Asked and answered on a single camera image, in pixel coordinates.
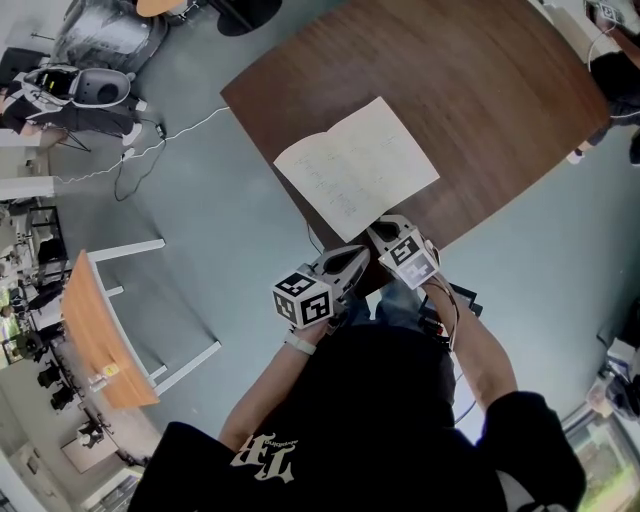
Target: dark wooden table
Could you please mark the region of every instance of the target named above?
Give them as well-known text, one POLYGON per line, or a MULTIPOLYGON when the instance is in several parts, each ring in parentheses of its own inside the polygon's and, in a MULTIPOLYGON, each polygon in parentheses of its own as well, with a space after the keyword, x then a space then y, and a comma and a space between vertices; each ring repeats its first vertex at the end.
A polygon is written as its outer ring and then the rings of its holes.
MULTIPOLYGON (((352 0, 264 55, 222 96, 271 164, 382 96, 440 174, 392 211, 440 248, 608 121, 585 66, 526 0, 352 0)), ((322 243, 344 245, 273 170, 322 243)), ((371 272, 367 291, 384 282, 371 272)))

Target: white desk leg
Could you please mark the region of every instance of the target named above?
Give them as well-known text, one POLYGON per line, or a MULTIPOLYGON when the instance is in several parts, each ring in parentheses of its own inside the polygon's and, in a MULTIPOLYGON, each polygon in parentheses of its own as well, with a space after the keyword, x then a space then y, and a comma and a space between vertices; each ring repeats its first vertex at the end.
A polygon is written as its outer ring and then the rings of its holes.
POLYGON ((220 342, 216 341, 207 350, 202 352, 202 354, 200 354, 197 357, 194 357, 191 361, 185 364, 177 372, 173 373, 172 375, 169 375, 165 380, 163 380, 160 384, 158 384, 155 387, 154 391, 156 392, 156 395, 160 396, 167 389, 169 389, 170 387, 180 382, 187 375, 189 375, 193 370, 195 370, 198 366, 200 366, 207 359, 209 359, 220 347, 221 347, 220 342))
POLYGON ((155 381, 153 380, 151 375, 149 375, 149 372, 147 371, 144 364, 142 363, 142 360, 138 356, 138 353, 133 348, 131 341, 129 341, 129 337, 127 336, 127 333, 124 332, 124 329, 122 328, 122 324, 120 323, 120 320, 118 320, 118 315, 116 315, 116 312, 113 309, 113 306, 111 305, 111 301, 109 300, 109 296, 107 295, 107 290, 104 289, 104 284, 102 284, 102 279, 100 279, 100 272, 98 272, 98 266, 93 262, 91 262, 91 270, 93 271, 93 275, 96 278, 96 283, 98 284, 98 289, 100 290, 100 293, 102 294, 102 298, 104 299, 104 304, 107 307, 107 310, 109 311, 109 315, 111 316, 111 319, 113 320, 113 323, 116 326, 118 334, 120 334, 120 338, 122 338, 122 341, 124 341, 125 345, 127 345, 127 347, 129 348, 131 357, 133 357, 133 360, 136 362, 136 365, 138 365, 138 368, 140 368, 140 371, 145 376, 145 378, 149 381, 149 384, 151 384, 152 387, 155 387, 155 381))
POLYGON ((122 245, 120 247, 113 247, 111 249, 104 249, 102 251, 94 251, 87 253, 89 260, 96 263, 98 261, 111 260, 113 258, 120 258, 122 256, 129 256, 131 254, 137 254, 139 252, 153 251, 154 249, 162 249, 165 246, 164 240, 150 240, 148 242, 141 242, 139 244, 122 245))
POLYGON ((162 365, 160 368, 158 368, 155 372, 153 372, 151 375, 149 375, 149 378, 150 378, 150 379, 155 380, 155 379, 157 379, 158 377, 160 377, 160 375, 162 375, 162 374, 163 374, 164 372, 166 372, 166 371, 167 371, 167 367, 166 367, 166 365, 164 365, 164 364, 163 364, 163 365, 162 365))
POLYGON ((113 297, 114 295, 120 295, 124 292, 124 288, 122 286, 116 286, 115 288, 111 288, 111 290, 107 290, 107 297, 113 297))

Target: black cable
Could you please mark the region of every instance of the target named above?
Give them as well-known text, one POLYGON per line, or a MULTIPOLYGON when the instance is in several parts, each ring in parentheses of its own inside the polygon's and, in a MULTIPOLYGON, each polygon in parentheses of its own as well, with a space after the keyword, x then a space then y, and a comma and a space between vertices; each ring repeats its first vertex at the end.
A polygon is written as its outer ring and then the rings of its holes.
POLYGON ((124 195, 123 197, 118 197, 118 181, 120 180, 120 176, 122 175, 122 168, 124 167, 124 161, 120 163, 120 169, 118 169, 118 176, 116 177, 116 181, 113 184, 113 197, 115 198, 116 201, 118 201, 119 203, 122 203, 123 201, 126 201, 127 199, 129 199, 132 195, 134 195, 138 191, 142 181, 153 172, 153 169, 155 168, 156 164, 158 163, 158 160, 160 159, 160 156, 162 155, 165 148, 167 147, 167 140, 162 139, 162 141, 164 142, 164 144, 162 145, 162 148, 158 152, 158 155, 156 156, 155 160, 151 164, 151 168, 140 177, 134 189, 128 194, 124 195))
POLYGON ((318 249, 318 246, 313 242, 313 239, 311 238, 311 226, 309 225, 308 222, 307 222, 307 235, 309 235, 309 242, 311 242, 311 245, 313 245, 314 249, 318 251, 318 254, 322 254, 322 251, 318 249))

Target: wristband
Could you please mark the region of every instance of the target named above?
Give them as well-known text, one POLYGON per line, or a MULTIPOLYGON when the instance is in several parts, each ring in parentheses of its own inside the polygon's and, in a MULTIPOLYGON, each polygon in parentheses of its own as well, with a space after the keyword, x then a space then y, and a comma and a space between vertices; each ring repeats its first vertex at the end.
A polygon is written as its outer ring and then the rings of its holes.
POLYGON ((284 337, 284 342, 291 345, 296 350, 304 352, 305 354, 312 356, 316 351, 316 347, 306 340, 298 338, 293 332, 289 331, 284 337))

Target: white cable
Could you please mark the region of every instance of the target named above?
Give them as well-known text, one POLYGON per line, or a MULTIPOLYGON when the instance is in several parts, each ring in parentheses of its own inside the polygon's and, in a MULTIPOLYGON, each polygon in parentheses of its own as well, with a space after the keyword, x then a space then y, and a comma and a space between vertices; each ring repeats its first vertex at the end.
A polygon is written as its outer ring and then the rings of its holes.
POLYGON ((589 70, 589 73, 591 73, 591 54, 593 53, 593 49, 596 47, 596 43, 602 36, 606 36, 614 28, 616 28, 616 25, 612 25, 611 28, 608 28, 604 32, 600 32, 600 35, 598 35, 598 37, 591 41, 591 46, 589 46, 589 53, 587 53, 587 69, 589 70))
MULTIPOLYGON (((593 53, 593 49, 596 46, 596 43, 598 42, 598 40, 602 37, 602 36, 606 36, 609 32, 611 32, 614 28, 616 28, 617 25, 612 25, 610 28, 608 28, 607 30, 605 30, 604 32, 600 32, 600 34, 598 35, 598 37, 596 37, 592 42, 591 42, 591 46, 589 46, 589 53, 587 53, 587 69, 589 69, 589 73, 591 73, 591 54, 593 53)), ((611 119, 625 119, 627 117, 633 117, 633 116, 637 116, 638 114, 640 114, 640 110, 638 110, 637 112, 633 112, 631 114, 624 114, 622 116, 609 116, 611 119)))
MULTIPOLYGON (((160 146, 162 146, 162 144, 164 144, 165 142, 169 142, 170 140, 174 140, 177 139, 178 137, 180 137, 183 133, 189 132, 191 130, 195 130, 196 128, 198 128, 198 126, 203 125, 204 123, 206 123, 209 119, 211 119, 213 116, 215 116, 218 112, 222 112, 223 110, 229 110, 229 107, 221 107, 217 110, 214 110, 211 114, 209 114, 207 117, 205 117, 202 121, 199 121, 198 123, 194 124, 193 126, 190 126, 189 128, 185 128, 184 130, 179 131, 178 133, 176 133, 175 135, 172 135, 171 137, 167 137, 166 139, 161 140, 160 142, 158 142, 158 144, 156 144, 155 146, 151 146, 148 147, 147 149, 145 149, 142 153, 140 153, 139 155, 133 155, 129 158, 127 158, 127 160, 133 160, 134 158, 142 158, 143 156, 145 156, 149 151, 154 150, 159 148, 160 146)), ((120 157, 120 160, 118 160, 118 162, 113 165, 112 167, 110 167, 109 169, 107 169, 106 171, 97 171, 97 172, 93 172, 91 174, 87 174, 86 176, 82 176, 81 178, 70 178, 68 180, 63 180, 62 178, 60 178, 59 176, 54 176, 55 179, 57 179, 58 181, 60 181, 63 185, 69 185, 70 183, 76 182, 76 181, 82 181, 82 180, 86 180, 89 178, 93 178, 94 176, 98 176, 100 174, 107 174, 110 173, 111 171, 113 171, 116 167, 118 167, 121 163, 124 162, 124 158, 120 157)))
POLYGON ((63 185, 69 185, 70 183, 73 183, 74 181, 82 181, 82 180, 86 180, 86 179, 89 179, 89 178, 93 178, 94 176, 98 176, 100 174, 107 174, 107 173, 113 171, 116 167, 118 167, 123 161, 124 160, 122 158, 120 158, 120 161, 117 164, 115 164, 113 167, 110 167, 106 171, 92 172, 91 174, 87 174, 86 176, 83 176, 82 178, 71 178, 71 179, 68 179, 68 180, 63 180, 59 176, 54 176, 54 178, 57 179, 58 181, 62 182, 63 185))
MULTIPOLYGON (((425 249, 427 249, 427 251, 431 253, 433 258, 438 262, 438 266, 440 266, 440 251, 438 251, 436 246, 433 245, 433 242, 431 242, 431 240, 425 240, 425 249)), ((439 288, 442 288, 442 290, 447 294, 447 297, 449 297, 451 305, 454 307, 456 313, 456 316, 453 320, 453 326, 451 327, 451 332, 449 333, 449 350, 453 352, 453 347, 456 344, 456 334, 458 332, 458 321, 460 320, 460 310, 458 309, 458 302, 449 289, 449 283, 447 283, 438 273, 436 273, 434 277, 436 278, 436 281, 440 283, 439 288)))

